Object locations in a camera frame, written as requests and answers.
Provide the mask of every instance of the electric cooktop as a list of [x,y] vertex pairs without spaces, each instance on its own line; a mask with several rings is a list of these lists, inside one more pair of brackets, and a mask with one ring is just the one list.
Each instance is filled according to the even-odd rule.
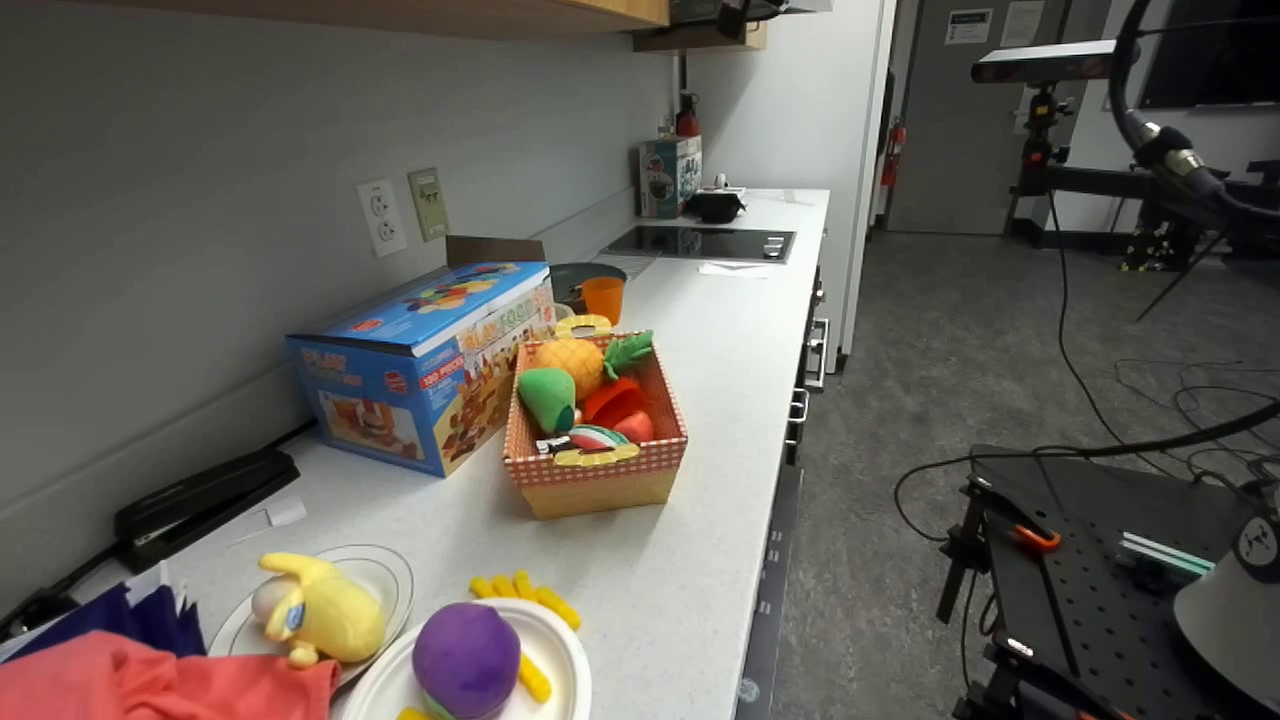
[[614,258],[699,258],[699,260],[764,260],[784,264],[796,233],[764,227],[633,227],[614,241]]

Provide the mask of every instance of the purple toy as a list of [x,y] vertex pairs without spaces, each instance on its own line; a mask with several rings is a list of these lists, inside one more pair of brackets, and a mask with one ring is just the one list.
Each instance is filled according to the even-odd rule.
[[442,610],[413,644],[416,686],[456,720],[503,713],[519,673],[519,635],[483,604]]

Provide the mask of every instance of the bottle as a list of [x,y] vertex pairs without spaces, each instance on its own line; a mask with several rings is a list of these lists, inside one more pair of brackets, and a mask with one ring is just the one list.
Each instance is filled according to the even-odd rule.
[[706,188],[706,123],[697,119],[694,94],[679,96],[677,112],[677,206]]

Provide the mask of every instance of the doorway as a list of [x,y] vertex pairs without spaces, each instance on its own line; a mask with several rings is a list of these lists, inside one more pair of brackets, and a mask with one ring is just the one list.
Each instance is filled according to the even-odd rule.
[[920,0],[905,89],[910,150],[890,206],[891,233],[999,238],[1019,174],[1024,89],[971,85],[1006,44],[1053,44],[1072,0]]

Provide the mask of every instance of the wall outlet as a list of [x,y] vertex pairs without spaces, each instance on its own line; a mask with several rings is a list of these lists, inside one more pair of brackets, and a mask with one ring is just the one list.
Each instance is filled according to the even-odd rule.
[[426,241],[446,241],[450,211],[446,211],[442,174],[435,167],[407,174],[407,195],[413,195],[416,227],[426,233]]
[[367,182],[358,191],[360,191],[360,209],[365,209],[372,251],[376,258],[406,251],[407,250],[407,227],[406,227],[406,211],[399,211],[399,202],[397,202],[397,184],[391,182]]

